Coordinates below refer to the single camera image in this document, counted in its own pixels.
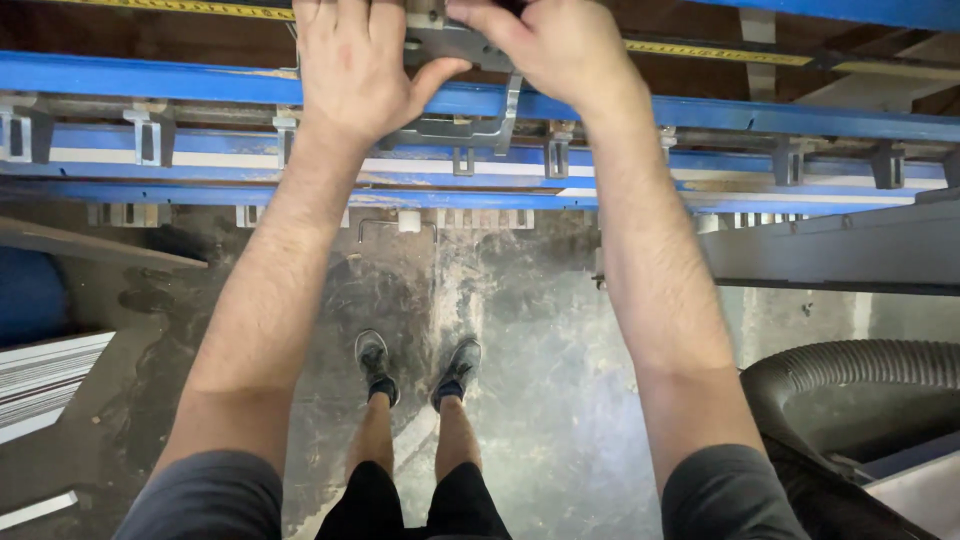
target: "hand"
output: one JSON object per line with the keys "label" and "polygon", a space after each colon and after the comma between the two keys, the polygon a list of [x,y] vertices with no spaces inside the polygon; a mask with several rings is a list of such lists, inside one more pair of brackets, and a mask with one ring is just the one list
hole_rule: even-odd
{"label": "hand", "polygon": [[411,82],[403,72],[403,0],[294,0],[303,123],[365,145],[423,112],[437,88],[470,69],[437,59]]}
{"label": "hand", "polygon": [[610,11],[591,0],[532,0],[520,19],[492,0],[447,0],[446,14],[482,32],[537,90],[582,117],[622,117],[649,95]]}

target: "dust collection hose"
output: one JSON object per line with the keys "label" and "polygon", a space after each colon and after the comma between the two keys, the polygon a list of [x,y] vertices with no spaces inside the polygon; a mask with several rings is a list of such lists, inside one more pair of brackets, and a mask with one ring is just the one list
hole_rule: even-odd
{"label": "dust collection hose", "polygon": [[935,538],[833,471],[790,428],[791,397],[834,384],[887,382],[960,388],[960,345],[864,339],[806,345],[764,358],[741,375],[767,454],[811,538]]}

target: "gray sleeve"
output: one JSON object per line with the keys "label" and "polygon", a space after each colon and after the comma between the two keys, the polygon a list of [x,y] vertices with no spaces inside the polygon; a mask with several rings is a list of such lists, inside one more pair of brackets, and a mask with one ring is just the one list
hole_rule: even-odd
{"label": "gray sleeve", "polygon": [[147,483],[113,538],[279,540],[282,502],[280,476],[260,457],[191,455]]}
{"label": "gray sleeve", "polygon": [[742,445],[704,448],[663,487],[663,537],[808,540],[773,465]]}

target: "black shorts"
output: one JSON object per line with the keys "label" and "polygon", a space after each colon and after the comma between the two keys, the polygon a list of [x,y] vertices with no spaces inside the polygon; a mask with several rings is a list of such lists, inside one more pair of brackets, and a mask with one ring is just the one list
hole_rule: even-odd
{"label": "black shorts", "polygon": [[426,527],[404,528],[394,481],[383,467],[364,461],[324,518],[317,540],[423,540],[446,534],[511,540],[476,465],[462,463],[437,484]]}

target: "white roller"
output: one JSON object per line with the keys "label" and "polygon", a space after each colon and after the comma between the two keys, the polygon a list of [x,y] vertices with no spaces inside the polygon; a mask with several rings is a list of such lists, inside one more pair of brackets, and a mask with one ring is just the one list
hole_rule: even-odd
{"label": "white roller", "polygon": [[420,212],[418,210],[401,210],[397,212],[396,228],[401,233],[419,233]]}

